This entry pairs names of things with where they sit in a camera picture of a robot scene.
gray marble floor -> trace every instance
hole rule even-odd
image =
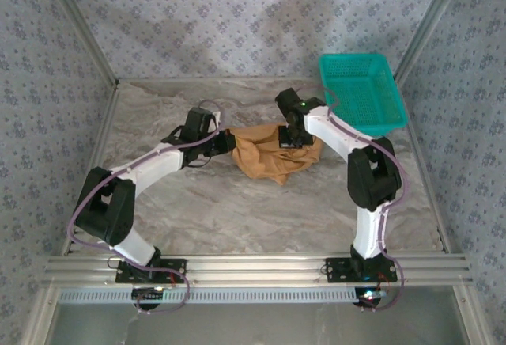
[[[265,79],[121,83],[105,150],[105,167],[121,165],[155,146],[201,99],[214,99],[230,127],[283,122],[274,98],[305,80]],[[302,93],[303,97],[319,94]],[[387,222],[389,249],[441,250],[436,219],[407,133],[389,135],[410,176],[411,191]],[[229,154],[202,169],[183,169],[136,200],[135,228],[163,253],[348,251],[356,207],[346,191],[346,163],[329,148],[284,186],[251,180]]]

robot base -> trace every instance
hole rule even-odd
[[[155,255],[147,264],[148,267],[171,268],[185,275],[187,273],[187,260],[174,258],[161,258],[160,250],[155,248]],[[183,279],[169,272],[142,271],[127,262],[120,261],[116,271],[116,283],[126,284],[184,284]]]
[[[394,263],[383,254],[364,259],[351,247],[349,258],[326,258],[325,265],[329,283],[350,282],[397,282]]]

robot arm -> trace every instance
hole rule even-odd
[[[357,137],[377,142],[394,154],[391,142],[386,138],[374,139],[364,135],[333,115],[335,121],[356,135],[351,137],[333,125],[328,117],[328,107],[322,101],[317,98],[301,100],[293,89],[279,93],[276,102],[288,123],[287,128],[280,131],[280,138],[289,138],[285,146],[312,143],[314,135],[347,161],[348,192],[357,205],[357,235],[352,245],[352,256],[355,254],[359,263],[380,256],[378,235],[381,215],[386,218],[385,206],[395,198],[396,191],[401,187],[401,178],[390,159],[357,140]]]
[[[198,146],[186,146],[202,141],[217,129],[219,114],[202,108],[192,108],[186,123],[176,128],[153,150],[134,161],[110,170],[96,167],[86,177],[77,205],[102,180],[116,171],[126,169],[103,186],[77,216],[76,226],[99,237],[112,250],[142,266],[156,266],[160,251],[144,240],[134,229],[134,201],[150,185],[169,173],[188,166],[199,155],[213,157],[233,150],[235,138],[228,131],[219,131],[209,141]]]
[[[385,264],[378,238],[381,216],[387,214],[385,206],[395,198],[396,191],[401,187],[401,178],[388,157],[357,138],[360,136],[376,142],[394,154],[391,142],[386,138],[373,139],[363,135],[334,116],[343,127],[356,134],[355,138],[350,137],[332,124],[327,116],[328,107],[322,101],[316,98],[301,100],[293,89],[279,93],[276,102],[288,123],[286,127],[280,127],[280,146],[312,144],[314,135],[347,161],[348,192],[357,205],[357,235],[351,246],[351,264],[360,280],[376,276],[378,269]],[[178,145],[201,141],[215,130],[216,121],[213,113],[192,108],[183,126],[139,159],[112,170],[92,169],[81,191],[78,206],[95,186],[112,173],[120,169],[127,172],[103,186],[85,205],[75,224],[99,237],[127,259],[142,266],[157,267],[160,251],[133,228],[135,198],[162,177],[188,166],[199,155],[212,157],[233,150],[235,138],[228,131],[220,131],[198,146],[177,148]],[[377,164],[377,167],[371,169],[370,164]]]

wallpaper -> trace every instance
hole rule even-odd
[[[76,0],[118,78],[318,76],[325,52],[395,69],[430,0]]]
[[[506,343],[506,0],[453,0],[402,91],[447,231]]]
[[[110,87],[56,0],[0,4],[0,343],[62,246]]]

green basket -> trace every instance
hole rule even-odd
[[[339,100],[334,113],[358,131],[381,136],[408,123],[401,95],[380,54],[328,54],[319,59],[323,86]],[[325,91],[330,106],[334,98]]]

